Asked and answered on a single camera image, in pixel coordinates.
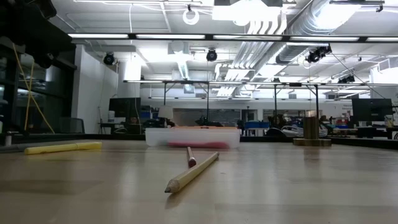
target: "plastic container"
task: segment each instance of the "plastic container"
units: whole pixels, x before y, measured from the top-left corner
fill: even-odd
[[[170,142],[224,142],[236,148],[240,141],[238,129],[147,128],[145,135],[148,146],[167,146]]]
[[[260,122],[258,121],[248,121],[244,124],[244,128],[260,128]]]

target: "lamp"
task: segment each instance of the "lamp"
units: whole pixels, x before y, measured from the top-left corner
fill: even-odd
[[[164,118],[164,127],[167,128],[167,119],[173,119],[173,108],[171,106],[161,106],[158,117]]]

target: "ceiling duct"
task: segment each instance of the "ceiling duct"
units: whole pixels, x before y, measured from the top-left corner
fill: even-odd
[[[330,4],[330,0],[314,0],[303,14],[286,30],[287,35],[328,35],[343,25],[360,5]],[[266,63],[285,63],[294,61],[306,51],[308,46],[275,43],[261,60],[260,66]]]

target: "window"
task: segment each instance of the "window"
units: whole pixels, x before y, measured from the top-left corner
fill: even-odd
[[[24,70],[26,81],[30,82],[30,73],[32,70],[33,57],[30,55],[21,56],[22,69]],[[19,74],[19,86],[25,87],[25,81],[22,74]],[[34,66],[33,78],[32,78],[32,90],[42,90],[51,94],[64,95],[67,74],[65,71],[58,67],[51,66],[48,69],[44,69],[37,64]]]
[[[217,121],[224,127],[235,127],[240,119],[241,110],[209,110],[210,121]],[[174,108],[173,120],[179,126],[198,126],[201,117],[206,117],[206,109]]]
[[[40,110],[43,112],[46,120],[52,129],[60,132],[60,121],[65,116],[64,100],[54,96],[47,96],[40,93],[32,92],[32,96],[36,100]],[[16,124],[22,128],[25,126],[26,108],[28,103],[28,91],[18,89]],[[42,115],[37,109],[35,103],[31,100],[29,104],[29,113],[27,120],[27,130],[30,133],[51,133],[51,129],[45,123]]]

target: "pencil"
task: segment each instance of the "pencil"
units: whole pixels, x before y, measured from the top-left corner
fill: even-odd
[[[191,168],[197,164],[197,160],[193,156],[191,147],[187,147],[187,159],[188,159],[188,167]]]
[[[186,170],[182,174],[174,177],[169,181],[164,190],[165,193],[175,193],[185,187],[191,180],[193,180],[197,175],[204,171],[214,160],[218,158],[219,153],[215,152],[208,159],[203,161],[201,164],[195,165],[189,170]]]

